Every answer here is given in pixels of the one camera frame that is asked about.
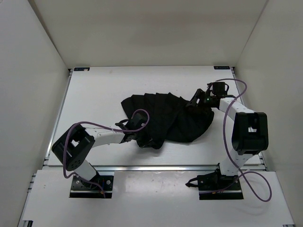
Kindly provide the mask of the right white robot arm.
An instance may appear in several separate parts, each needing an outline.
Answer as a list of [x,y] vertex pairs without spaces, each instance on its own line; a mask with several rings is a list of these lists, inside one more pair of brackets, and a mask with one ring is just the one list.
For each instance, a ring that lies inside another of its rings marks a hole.
[[204,193],[220,192],[229,189],[238,180],[238,170],[244,164],[268,148],[267,115],[255,112],[235,100],[225,88],[198,89],[186,110],[195,114],[217,108],[224,118],[233,120],[232,149],[228,157],[218,164],[213,173],[197,176],[197,187]]

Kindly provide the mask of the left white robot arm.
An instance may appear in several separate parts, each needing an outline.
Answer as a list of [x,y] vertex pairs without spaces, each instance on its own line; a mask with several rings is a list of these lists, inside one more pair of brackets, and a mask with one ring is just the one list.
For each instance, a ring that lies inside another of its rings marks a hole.
[[75,176],[89,190],[103,190],[102,177],[87,161],[89,152],[99,146],[121,144],[143,139],[143,130],[148,120],[123,120],[115,128],[96,125],[85,128],[80,122],[72,125],[53,145],[52,152],[63,166],[63,176],[68,179]]

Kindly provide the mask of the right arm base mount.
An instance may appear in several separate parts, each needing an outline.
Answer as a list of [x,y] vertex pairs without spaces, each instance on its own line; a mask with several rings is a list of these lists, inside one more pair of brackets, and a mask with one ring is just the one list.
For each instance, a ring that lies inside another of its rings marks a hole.
[[219,168],[214,172],[197,175],[185,186],[197,188],[200,200],[243,200],[241,184],[237,175],[223,175]]

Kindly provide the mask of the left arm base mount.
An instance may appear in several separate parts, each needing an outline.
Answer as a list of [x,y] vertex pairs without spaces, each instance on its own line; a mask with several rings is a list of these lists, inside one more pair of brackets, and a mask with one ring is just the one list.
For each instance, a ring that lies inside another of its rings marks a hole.
[[69,197],[111,199],[113,193],[114,173],[100,174],[96,183],[99,186],[85,182],[79,177],[74,176],[71,182]]

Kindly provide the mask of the black pleated skirt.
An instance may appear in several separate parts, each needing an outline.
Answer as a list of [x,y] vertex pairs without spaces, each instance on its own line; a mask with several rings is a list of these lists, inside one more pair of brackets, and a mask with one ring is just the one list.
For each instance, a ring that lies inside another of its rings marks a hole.
[[138,109],[150,116],[144,132],[153,139],[153,149],[160,149],[164,141],[191,143],[210,127],[214,112],[206,108],[199,113],[186,110],[189,101],[171,93],[132,95],[121,102],[128,118]]

